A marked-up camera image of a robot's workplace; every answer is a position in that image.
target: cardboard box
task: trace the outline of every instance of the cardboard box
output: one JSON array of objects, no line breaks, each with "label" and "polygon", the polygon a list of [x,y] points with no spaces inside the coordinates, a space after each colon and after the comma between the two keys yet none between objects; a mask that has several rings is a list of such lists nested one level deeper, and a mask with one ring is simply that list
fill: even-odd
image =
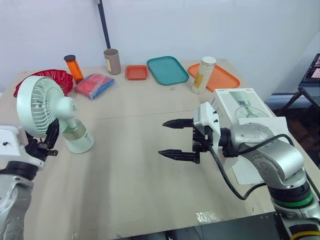
[{"label": "cardboard box", "polygon": [[[273,117],[269,108],[252,88],[216,89],[211,105],[219,115],[221,128],[239,124],[241,118]],[[237,162],[237,157],[225,158],[221,151],[218,156],[225,169]]]}]

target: label on jar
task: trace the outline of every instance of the label on jar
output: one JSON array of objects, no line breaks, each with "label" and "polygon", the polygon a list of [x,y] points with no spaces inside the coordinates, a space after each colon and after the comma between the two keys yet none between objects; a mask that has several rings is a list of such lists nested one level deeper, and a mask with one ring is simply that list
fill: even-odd
[{"label": "label on jar", "polygon": [[108,68],[109,72],[111,72],[110,61],[108,59],[106,59],[105,63],[106,63],[106,67]]},{"label": "label on jar", "polygon": [[196,76],[195,76],[195,80],[194,80],[193,86],[195,86],[197,89],[200,88],[200,85],[202,83],[203,78],[204,78],[204,75],[200,74],[199,72],[197,72]]}]

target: orange tray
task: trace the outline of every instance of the orange tray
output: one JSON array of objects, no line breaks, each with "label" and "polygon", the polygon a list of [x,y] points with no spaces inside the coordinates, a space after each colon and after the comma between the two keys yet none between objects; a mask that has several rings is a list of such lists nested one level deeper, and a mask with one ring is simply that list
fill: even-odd
[{"label": "orange tray", "polygon": [[128,80],[146,80],[148,75],[146,65],[128,65],[125,68],[125,77]]},{"label": "orange tray", "polygon": [[[188,68],[188,73],[192,77],[196,77],[200,63],[192,65]],[[240,85],[240,81],[222,69],[218,65],[214,66],[210,79],[206,88],[213,92],[215,89],[235,89]]]}]

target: orange plastic bottle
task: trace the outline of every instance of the orange plastic bottle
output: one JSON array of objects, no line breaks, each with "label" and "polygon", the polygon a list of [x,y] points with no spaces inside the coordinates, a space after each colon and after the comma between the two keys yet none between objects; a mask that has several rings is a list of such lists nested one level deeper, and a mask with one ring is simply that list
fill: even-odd
[{"label": "orange plastic bottle", "polygon": [[69,70],[75,80],[75,83],[76,84],[80,83],[84,79],[84,76],[82,75],[80,67],[77,63],[76,56],[75,55],[67,55],[64,57],[64,60],[65,60],[66,64],[68,65],[68,68],[69,68]]}]

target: laptop screen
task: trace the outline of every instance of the laptop screen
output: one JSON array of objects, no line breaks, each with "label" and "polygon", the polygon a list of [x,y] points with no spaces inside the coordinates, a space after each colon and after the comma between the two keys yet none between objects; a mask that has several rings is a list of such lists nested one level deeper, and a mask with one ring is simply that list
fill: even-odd
[{"label": "laptop screen", "polygon": [[320,85],[320,53],[313,59],[300,85]]}]

